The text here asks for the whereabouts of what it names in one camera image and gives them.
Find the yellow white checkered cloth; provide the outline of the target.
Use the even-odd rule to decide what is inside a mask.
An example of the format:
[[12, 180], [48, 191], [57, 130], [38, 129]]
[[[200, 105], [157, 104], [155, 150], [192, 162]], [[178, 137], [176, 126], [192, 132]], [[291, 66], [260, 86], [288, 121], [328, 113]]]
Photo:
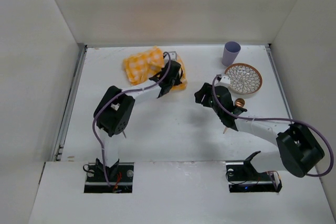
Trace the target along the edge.
[[[166, 65], [163, 59], [164, 51], [154, 46], [147, 51], [138, 52], [123, 60], [123, 69], [129, 79], [131, 85], [135, 86], [149, 80], [150, 77], [160, 72]], [[174, 91], [182, 91], [187, 88], [187, 79], [184, 63], [177, 53], [177, 62], [181, 64], [183, 74], [182, 83], [174, 86]]]

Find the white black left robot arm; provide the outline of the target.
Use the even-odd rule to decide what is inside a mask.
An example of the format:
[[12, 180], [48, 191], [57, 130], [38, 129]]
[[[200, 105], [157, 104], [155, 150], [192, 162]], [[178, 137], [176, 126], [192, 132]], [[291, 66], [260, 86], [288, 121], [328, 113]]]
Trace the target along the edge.
[[181, 64], [169, 60], [160, 72], [141, 84], [126, 89], [120, 89], [116, 86], [110, 86], [107, 89], [93, 114], [92, 123], [92, 130], [100, 143], [102, 154], [101, 159], [96, 159], [96, 167], [103, 172], [107, 183], [111, 182], [115, 176], [119, 161], [116, 161], [112, 166], [106, 165], [105, 148], [107, 144], [101, 140], [96, 129], [103, 130], [108, 137], [122, 133], [135, 105], [166, 95], [174, 86], [182, 83], [182, 75]]

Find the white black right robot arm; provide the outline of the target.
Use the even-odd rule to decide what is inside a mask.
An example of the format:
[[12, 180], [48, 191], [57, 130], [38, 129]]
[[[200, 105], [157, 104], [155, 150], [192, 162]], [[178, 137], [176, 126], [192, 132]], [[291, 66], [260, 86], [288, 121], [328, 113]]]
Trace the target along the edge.
[[321, 161], [325, 153], [303, 123], [290, 123], [282, 119], [257, 120], [245, 108], [234, 104], [228, 88], [204, 83], [194, 93], [195, 102], [213, 109], [227, 128], [245, 132], [278, 147], [281, 159], [280, 169], [285, 169], [296, 177], [304, 177]]

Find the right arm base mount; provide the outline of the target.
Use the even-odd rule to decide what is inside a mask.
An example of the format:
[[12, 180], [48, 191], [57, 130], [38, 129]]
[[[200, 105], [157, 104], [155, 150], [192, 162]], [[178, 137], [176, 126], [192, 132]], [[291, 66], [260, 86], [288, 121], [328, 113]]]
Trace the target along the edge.
[[250, 163], [227, 162], [225, 177], [230, 193], [279, 193], [282, 190], [277, 171], [259, 173]]

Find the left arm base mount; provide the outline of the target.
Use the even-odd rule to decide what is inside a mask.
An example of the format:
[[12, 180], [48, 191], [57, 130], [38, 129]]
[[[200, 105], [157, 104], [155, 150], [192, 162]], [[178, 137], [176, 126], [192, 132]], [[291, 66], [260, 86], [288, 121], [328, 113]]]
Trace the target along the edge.
[[118, 163], [106, 168], [108, 181], [100, 162], [84, 164], [82, 169], [86, 173], [84, 187], [86, 194], [132, 193], [134, 163]]

